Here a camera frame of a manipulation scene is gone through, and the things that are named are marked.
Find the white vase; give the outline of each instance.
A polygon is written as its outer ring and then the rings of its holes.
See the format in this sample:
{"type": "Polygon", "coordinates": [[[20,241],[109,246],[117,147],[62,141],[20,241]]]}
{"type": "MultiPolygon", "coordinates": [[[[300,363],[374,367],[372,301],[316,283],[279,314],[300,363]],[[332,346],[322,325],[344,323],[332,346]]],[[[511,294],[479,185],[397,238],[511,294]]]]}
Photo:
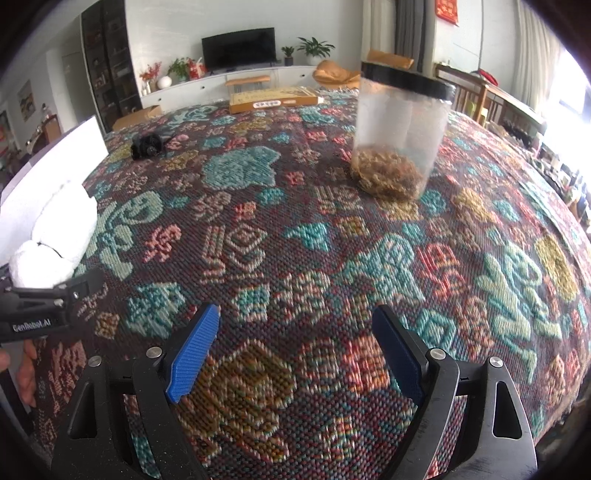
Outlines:
{"type": "Polygon", "coordinates": [[[310,67],[316,67],[322,60],[325,60],[324,58],[318,56],[318,57],[313,57],[312,55],[308,55],[306,57],[306,59],[308,60],[308,65],[310,67]]]}
{"type": "Polygon", "coordinates": [[[170,87],[172,84],[173,84],[172,78],[165,75],[160,80],[158,80],[158,83],[156,85],[158,85],[159,90],[162,90],[162,89],[170,87]]]}

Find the blue gripper pad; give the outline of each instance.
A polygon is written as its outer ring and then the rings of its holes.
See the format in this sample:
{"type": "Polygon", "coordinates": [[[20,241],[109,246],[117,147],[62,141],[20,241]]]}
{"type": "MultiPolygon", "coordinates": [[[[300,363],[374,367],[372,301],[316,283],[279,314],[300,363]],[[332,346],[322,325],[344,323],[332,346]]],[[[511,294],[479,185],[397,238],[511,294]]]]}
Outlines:
{"type": "Polygon", "coordinates": [[[379,306],[374,310],[372,330],[402,394],[412,398],[417,406],[421,406],[425,397],[421,387],[424,373],[421,370],[421,363],[426,372],[427,358],[388,306],[379,306]],[[400,332],[394,327],[394,322],[398,323],[400,332]]]}
{"type": "Polygon", "coordinates": [[[196,313],[185,329],[191,329],[185,341],[167,348],[168,377],[166,396],[172,403],[178,403],[183,395],[193,388],[203,361],[217,335],[219,312],[217,306],[208,304],[196,313]]]}

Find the black jar lid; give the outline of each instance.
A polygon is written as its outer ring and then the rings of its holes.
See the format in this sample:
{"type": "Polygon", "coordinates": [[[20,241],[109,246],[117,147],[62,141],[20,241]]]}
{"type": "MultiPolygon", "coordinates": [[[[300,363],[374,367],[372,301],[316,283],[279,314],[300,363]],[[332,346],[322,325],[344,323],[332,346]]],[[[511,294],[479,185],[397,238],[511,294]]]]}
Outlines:
{"type": "Polygon", "coordinates": [[[456,94],[456,88],[449,83],[378,63],[361,62],[361,73],[368,80],[445,100],[446,102],[453,102],[456,94]]]}

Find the dark cabinet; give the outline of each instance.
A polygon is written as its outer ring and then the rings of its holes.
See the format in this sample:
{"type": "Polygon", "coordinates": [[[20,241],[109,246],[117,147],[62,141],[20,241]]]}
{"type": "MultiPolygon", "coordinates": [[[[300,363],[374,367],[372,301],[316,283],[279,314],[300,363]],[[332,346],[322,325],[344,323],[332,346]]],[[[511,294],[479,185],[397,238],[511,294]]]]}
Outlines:
{"type": "Polygon", "coordinates": [[[86,66],[105,132],[118,118],[141,110],[131,63],[125,0],[100,0],[82,13],[86,66]]]}

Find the patterned bedspread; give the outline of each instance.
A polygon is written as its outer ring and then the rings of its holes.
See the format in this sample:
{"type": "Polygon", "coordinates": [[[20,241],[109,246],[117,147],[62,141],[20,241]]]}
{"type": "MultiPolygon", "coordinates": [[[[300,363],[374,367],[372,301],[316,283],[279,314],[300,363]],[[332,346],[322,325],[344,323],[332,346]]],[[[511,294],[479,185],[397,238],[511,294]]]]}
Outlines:
{"type": "MultiPolygon", "coordinates": [[[[107,137],[80,267],[106,283],[74,330],[38,343],[42,445],[87,358],[143,355],[203,300],[223,323],[176,412],[214,479],[377,478],[415,410],[371,333],[384,302],[429,347],[500,356],[536,439],[564,413],[591,347],[580,226],[515,151],[455,113],[420,201],[376,201],[348,174],[355,113],[347,93],[239,115],[198,106],[107,137]],[[176,134],[168,159],[132,161],[131,138],[154,130],[176,134]]],[[[156,475],[133,397],[126,406],[156,475]]]]}

